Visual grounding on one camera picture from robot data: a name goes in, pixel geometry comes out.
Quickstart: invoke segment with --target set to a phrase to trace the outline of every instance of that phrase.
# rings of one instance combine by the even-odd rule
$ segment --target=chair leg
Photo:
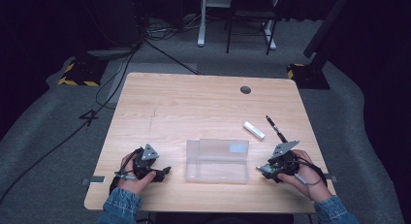
[[[232,30],[232,18],[229,19],[229,37],[227,40],[227,49],[226,49],[226,53],[229,53],[230,50],[230,41],[231,41],[231,30]]]
[[[274,30],[275,30],[276,24],[277,24],[277,19],[274,21],[274,24],[272,25],[272,28],[271,28],[271,35],[269,36],[269,46],[267,47],[266,55],[269,55],[269,48],[271,47],[271,42],[272,42],[272,39],[274,38]]]

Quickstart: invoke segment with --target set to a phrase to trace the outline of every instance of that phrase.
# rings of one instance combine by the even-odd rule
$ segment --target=pen
[[[271,118],[266,115],[266,119],[269,122],[269,124],[272,126],[272,128],[275,130],[277,133],[278,137],[280,138],[281,142],[287,143],[288,141],[285,139],[284,135],[281,133],[281,131],[278,129],[278,127],[272,122]]]

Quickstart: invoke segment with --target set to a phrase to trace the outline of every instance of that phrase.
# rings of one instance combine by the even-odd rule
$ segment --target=sleeve
[[[332,196],[321,203],[315,203],[314,208],[321,224],[360,223],[352,213],[347,211],[337,196]]]
[[[115,188],[103,205],[103,214],[97,224],[136,223],[137,213],[142,205],[141,197],[134,193]]]

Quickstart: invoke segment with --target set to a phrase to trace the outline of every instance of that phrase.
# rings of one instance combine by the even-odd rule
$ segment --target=hand
[[[293,152],[297,157],[303,158],[312,164],[312,161],[305,151],[294,149]],[[313,184],[321,180],[320,176],[308,166],[300,164],[299,175],[307,181],[307,183]],[[299,181],[295,176],[288,176],[285,174],[278,174],[278,178],[285,183],[295,186],[304,196],[310,198],[314,202],[322,202],[332,197],[332,193],[327,188],[326,184],[321,180],[315,185],[305,185]]]
[[[121,165],[123,165],[126,160],[130,157],[132,153],[126,155],[122,162]],[[131,158],[131,160],[127,163],[126,167],[124,168],[124,170],[126,172],[130,172],[128,173],[129,176],[136,176],[133,173],[133,161],[134,159],[137,157],[137,154],[134,154],[133,157]],[[144,178],[138,180],[138,179],[121,179],[118,183],[117,183],[117,187],[122,188],[124,190],[127,190],[129,192],[132,192],[138,196],[140,196],[143,192],[143,190],[145,189],[145,187],[154,179],[155,177],[155,172],[151,172],[149,174],[147,174],[147,176],[145,176]]]

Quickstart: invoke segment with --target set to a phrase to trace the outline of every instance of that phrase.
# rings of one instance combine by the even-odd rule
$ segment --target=jacket cuff
[[[337,196],[332,196],[326,201],[315,203],[314,208],[321,221],[339,218],[341,215],[347,214],[347,209]]]
[[[136,219],[137,213],[142,205],[142,198],[132,192],[121,188],[114,188],[107,198],[104,209],[117,209],[121,216]]]

